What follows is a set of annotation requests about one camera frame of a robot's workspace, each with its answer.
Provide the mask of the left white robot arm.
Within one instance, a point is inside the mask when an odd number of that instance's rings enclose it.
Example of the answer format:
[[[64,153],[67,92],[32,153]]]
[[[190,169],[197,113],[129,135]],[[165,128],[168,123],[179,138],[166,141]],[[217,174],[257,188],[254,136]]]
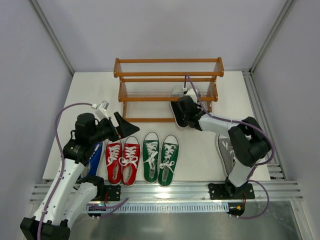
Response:
[[[94,153],[95,145],[105,140],[115,142],[129,137],[140,129],[114,113],[118,126],[109,117],[99,122],[92,113],[77,117],[71,138],[61,153],[59,170],[39,208],[33,216],[25,217],[20,229],[27,240],[67,240],[71,228],[92,200],[105,193],[105,182],[99,176],[87,176],[71,195],[76,181]]]

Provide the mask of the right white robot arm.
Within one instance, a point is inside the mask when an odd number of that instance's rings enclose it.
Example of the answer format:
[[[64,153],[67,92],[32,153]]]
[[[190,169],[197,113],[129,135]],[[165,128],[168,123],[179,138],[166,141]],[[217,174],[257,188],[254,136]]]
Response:
[[[180,127],[215,133],[216,147],[226,161],[227,174],[224,192],[230,198],[239,197],[253,174],[258,161],[263,159],[272,145],[257,120],[251,116],[234,120],[213,115],[200,108],[191,96],[185,95],[172,101],[172,111]]]

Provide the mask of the green sneaker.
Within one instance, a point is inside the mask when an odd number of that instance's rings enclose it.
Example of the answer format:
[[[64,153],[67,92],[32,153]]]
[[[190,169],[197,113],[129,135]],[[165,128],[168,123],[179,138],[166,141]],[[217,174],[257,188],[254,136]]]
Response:
[[[155,183],[158,179],[158,159],[160,140],[155,132],[149,132],[142,142],[143,177],[147,183]]]
[[[162,187],[168,187],[174,178],[175,169],[179,157],[179,142],[176,136],[170,134],[163,140],[158,164],[158,183]]]

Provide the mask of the black sneaker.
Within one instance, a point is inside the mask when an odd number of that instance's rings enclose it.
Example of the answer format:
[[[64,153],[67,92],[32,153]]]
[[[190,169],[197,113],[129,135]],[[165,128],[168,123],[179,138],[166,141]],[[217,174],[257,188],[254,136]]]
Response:
[[[170,107],[174,115],[175,123],[179,128],[188,128],[189,123],[185,119],[186,104],[190,101],[190,97],[186,96],[183,92],[183,88],[176,85],[170,92],[170,97],[178,98],[177,101],[171,101]]]
[[[197,106],[198,109],[201,109],[201,110],[203,109],[203,108],[202,108],[202,105],[201,105],[200,102],[199,102],[199,100],[198,100],[198,102],[194,102],[194,103],[196,104],[196,106]]]

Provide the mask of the grey sneaker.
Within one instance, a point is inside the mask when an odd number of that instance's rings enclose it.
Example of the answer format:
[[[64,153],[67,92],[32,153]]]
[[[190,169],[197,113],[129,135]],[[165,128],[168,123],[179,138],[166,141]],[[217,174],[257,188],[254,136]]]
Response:
[[[215,138],[215,146],[221,160],[224,173],[228,176],[237,162],[231,141],[229,138],[219,134]]]

